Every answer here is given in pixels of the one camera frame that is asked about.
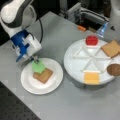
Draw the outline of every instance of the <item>gray table surface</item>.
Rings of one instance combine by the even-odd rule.
[[[58,61],[64,70],[63,58],[67,48],[91,32],[82,32],[77,26],[51,12],[42,18],[44,26],[43,49],[40,57]],[[39,23],[29,28],[40,38]],[[0,47],[0,81],[42,120],[119,120],[120,77],[106,87],[88,91],[76,88],[64,70],[62,84],[47,95],[33,95],[21,85],[21,71],[26,63],[16,63],[15,51],[8,41]]]

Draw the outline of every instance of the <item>plate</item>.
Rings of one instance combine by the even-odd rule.
[[[41,58],[46,68],[53,71],[52,76],[46,84],[33,78],[32,63],[29,63],[21,73],[22,86],[30,93],[33,94],[47,94],[55,90],[63,79],[63,70],[58,62],[48,58]]]
[[[100,49],[106,42],[99,40],[97,46],[87,46],[85,39],[73,43],[64,56],[64,67],[67,73],[80,83],[84,83],[85,71],[98,72],[99,84],[105,84],[114,79],[106,68],[112,63],[120,63],[120,57],[113,59],[106,56]]]

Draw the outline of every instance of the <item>toast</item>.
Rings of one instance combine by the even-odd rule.
[[[108,57],[116,57],[120,54],[120,45],[117,43],[116,40],[112,40],[110,43],[102,46],[101,49]]]
[[[53,71],[46,68],[41,74],[35,72],[33,74],[33,77],[39,80],[40,82],[42,82],[43,84],[45,84],[52,74],[53,74]]]

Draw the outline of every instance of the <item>blue robot part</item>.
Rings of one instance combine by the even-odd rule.
[[[14,46],[19,47],[20,49],[20,55],[16,59],[16,62],[18,62],[27,53],[27,48],[30,46],[28,43],[26,45],[23,44],[23,38],[26,38],[28,34],[29,33],[26,30],[22,30],[11,37],[11,41]]]

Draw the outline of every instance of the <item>green food item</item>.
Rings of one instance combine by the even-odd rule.
[[[36,73],[42,73],[45,70],[45,65],[43,64],[42,60],[39,63],[32,62],[32,69]]]

